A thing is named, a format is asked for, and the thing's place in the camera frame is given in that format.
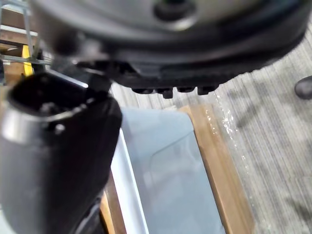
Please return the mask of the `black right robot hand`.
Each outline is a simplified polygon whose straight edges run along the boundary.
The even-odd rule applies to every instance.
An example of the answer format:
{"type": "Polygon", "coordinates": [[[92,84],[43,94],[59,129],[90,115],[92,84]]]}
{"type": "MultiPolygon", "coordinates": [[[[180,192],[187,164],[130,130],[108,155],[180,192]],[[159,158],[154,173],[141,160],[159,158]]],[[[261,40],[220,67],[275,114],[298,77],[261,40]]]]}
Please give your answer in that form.
{"type": "Polygon", "coordinates": [[[31,0],[46,47],[76,77],[42,71],[2,103],[0,198],[17,234],[105,234],[100,201],[122,113],[113,82],[207,94],[303,39],[309,0],[31,0]]]}

